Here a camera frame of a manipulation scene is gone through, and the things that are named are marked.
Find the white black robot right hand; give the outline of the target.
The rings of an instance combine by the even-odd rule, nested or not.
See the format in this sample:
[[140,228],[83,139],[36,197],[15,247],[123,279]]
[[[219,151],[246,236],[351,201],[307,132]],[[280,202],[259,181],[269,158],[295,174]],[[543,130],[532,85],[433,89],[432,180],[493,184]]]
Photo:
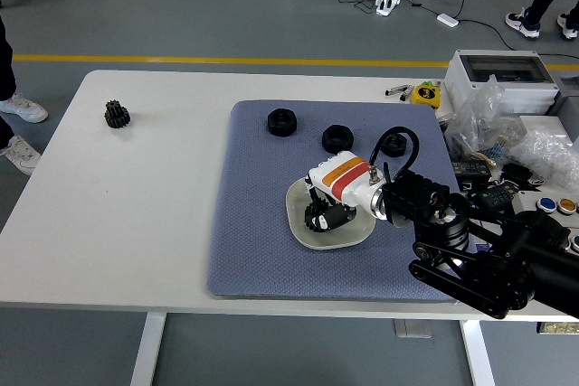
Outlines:
[[311,198],[305,224],[314,232],[332,231],[351,222],[359,209],[376,219],[384,217],[382,173],[350,151],[310,169],[305,183]]

